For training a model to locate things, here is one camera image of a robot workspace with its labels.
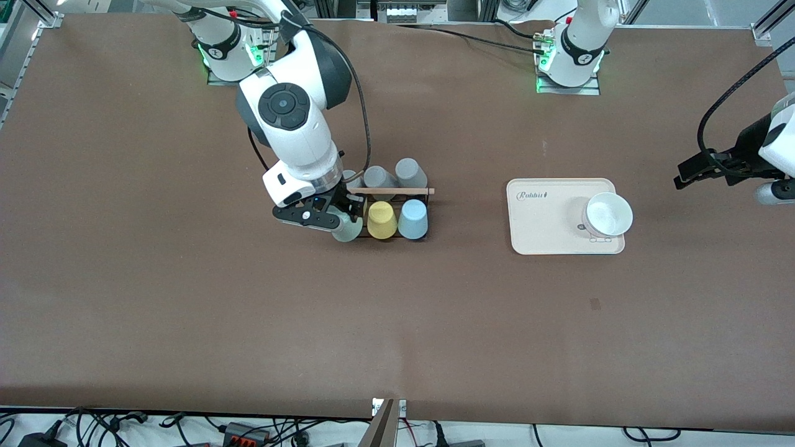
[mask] blue cup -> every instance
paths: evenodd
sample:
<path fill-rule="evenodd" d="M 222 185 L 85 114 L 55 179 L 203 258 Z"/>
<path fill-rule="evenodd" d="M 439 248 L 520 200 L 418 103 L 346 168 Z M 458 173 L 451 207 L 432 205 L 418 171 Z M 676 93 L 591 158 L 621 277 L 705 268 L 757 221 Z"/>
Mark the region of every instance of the blue cup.
<path fill-rule="evenodd" d="M 406 239 L 419 239 L 428 232 L 428 209 L 417 199 L 407 200 L 400 210 L 397 230 Z"/>

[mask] power adapter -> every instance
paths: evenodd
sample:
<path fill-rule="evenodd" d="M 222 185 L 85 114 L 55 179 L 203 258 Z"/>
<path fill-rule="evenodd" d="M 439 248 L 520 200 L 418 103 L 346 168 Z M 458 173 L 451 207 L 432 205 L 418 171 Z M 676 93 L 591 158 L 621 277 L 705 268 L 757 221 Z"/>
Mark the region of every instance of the power adapter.
<path fill-rule="evenodd" d="M 22 438 L 18 447 L 67 447 L 65 442 L 58 441 L 55 438 L 44 433 L 31 433 L 26 434 Z"/>

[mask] white floor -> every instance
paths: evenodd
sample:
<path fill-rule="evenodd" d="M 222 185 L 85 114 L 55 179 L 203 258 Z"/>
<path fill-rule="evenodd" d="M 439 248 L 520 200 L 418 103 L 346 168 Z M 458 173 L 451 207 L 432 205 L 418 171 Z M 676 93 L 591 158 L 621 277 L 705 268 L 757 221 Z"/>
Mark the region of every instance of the white floor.
<path fill-rule="evenodd" d="M 61 418 L 55 414 L 24 414 L 13 416 L 15 427 L 9 435 L 5 446 L 16 446 L 23 436 L 28 433 L 43 433 L 54 421 Z M 78 445 L 76 430 L 74 427 L 75 417 L 69 418 L 69 423 L 64 423 L 58 434 L 58 439 L 67 443 L 70 447 Z M 180 438 L 176 427 L 170 429 L 161 428 L 158 423 L 164 417 L 154 416 L 142 426 L 136 422 L 124 422 L 119 435 L 130 445 L 130 447 L 184 447 L 185 443 Z M 239 418 L 211 418 L 216 424 L 227 424 L 229 422 L 242 422 L 249 426 L 272 425 L 271 419 L 239 419 Z M 81 422 L 81 433 L 87 431 L 91 419 L 83 416 Z M 432 423 L 427 421 L 411 421 L 413 424 L 421 424 L 413 427 L 414 435 L 417 438 L 417 445 L 430 444 L 436 445 L 436 431 Z M 441 422 L 444 433 L 449 443 L 461 441 L 482 440 L 486 447 L 538 447 L 533 436 L 533 429 L 530 425 L 523 424 L 479 424 L 472 422 Z M 181 423 L 185 437 L 189 442 L 196 445 L 210 443 L 213 446 L 221 446 L 223 435 L 215 428 L 210 426 L 203 418 L 186 418 Z M 7 430 L 7 424 L 0 426 L 0 436 Z M 403 428 L 403 424 L 398 425 L 397 442 L 395 447 L 414 447 L 408 430 Z M 323 424 L 308 430 L 309 447 L 326 447 L 344 443 L 345 446 L 356 446 L 364 435 L 367 424 L 363 422 L 350 422 L 339 424 L 336 422 L 324 422 Z M 99 435 L 102 430 L 92 438 L 91 445 L 98 445 Z M 650 437 L 667 437 L 672 434 L 668 430 L 648 430 Z M 538 426 L 538 434 L 544 447 L 563 447 L 563 446 L 587 446 L 587 447 L 646 447 L 626 438 L 620 428 L 615 427 L 576 427 L 576 426 Z M 106 436 L 103 441 L 105 447 L 115 445 L 111 436 Z M 754 433 L 723 433 L 710 431 L 684 431 L 675 441 L 656 442 L 655 446 L 665 447 L 794 447 L 795 436 L 781 434 L 754 434 Z"/>

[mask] white mug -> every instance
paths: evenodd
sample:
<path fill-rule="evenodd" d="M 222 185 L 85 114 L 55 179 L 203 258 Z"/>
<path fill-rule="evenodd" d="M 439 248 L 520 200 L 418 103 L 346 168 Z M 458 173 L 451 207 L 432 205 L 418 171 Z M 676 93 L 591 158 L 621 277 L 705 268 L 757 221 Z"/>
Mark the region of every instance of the white mug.
<path fill-rule="evenodd" d="M 591 197 L 583 209 L 583 226 L 600 238 L 614 238 L 632 226 L 632 207 L 614 192 L 601 192 Z"/>

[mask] cup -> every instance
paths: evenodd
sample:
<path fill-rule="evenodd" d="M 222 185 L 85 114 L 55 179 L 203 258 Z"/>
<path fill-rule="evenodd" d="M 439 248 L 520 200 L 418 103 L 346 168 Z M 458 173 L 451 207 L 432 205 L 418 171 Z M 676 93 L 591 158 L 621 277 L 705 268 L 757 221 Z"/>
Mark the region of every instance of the cup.
<path fill-rule="evenodd" d="M 356 222 L 353 222 L 347 213 L 341 212 L 336 207 L 328 207 L 328 213 L 339 217 L 339 221 L 342 222 L 342 225 L 339 228 L 332 231 L 332 236 L 334 236 L 334 239 L 337 239 L 340 242 L 350 242 L 353 239 L 359 237 L 359 234 L 362 233 L 364 219 L 359 218 L 356 220 Z"/>
<path fill-rule="evenodd" d="M 397 188 L 398 179 L 381 166 L 371 166 L 364 172 L 364 184 L 367 188 Z M 394 194 L 373 194 L 376 200 L 392 200 Z"/>
<path fill-rule="evenodd" d="M 614 238 L 632 226 L 632 207 L 614 192 L 601 192 L 591 197 L 583 209 L 583 225 L 594 236 Z"/>
<path fill-rule="evenodd" d="M 402 188 L 428 188 L 428 176 L 413 158 L 398 161 L 395 165 L 395 175 Z"/>
<path fill-rule="evenodd" d="M 417 199 L 407 200 L 400 210 L 397 230 L 406 239 L 419 239 L 428 232 L 428 209 Z"/>
<path fill-rule="evenodd" d="M 354 175 L 356 175 L 356 171 L 352 171 L 350 169 L 345 169 L 343 171 L 343 179 L 345 180 L 353 177 Z M 364 188 L 364 180 L 362 179 L 362 176 L 359 176 L 359 178 L 356 180 L 350 181 L 345 185 L 347 185 L 348 188 Z"/>
<path fill-rule="evenodd" d="M 375 202 L 367 212 L 367 231 L 376 239 L 388 239 L 398 230 L 395 210 L 387 202 Z"/>

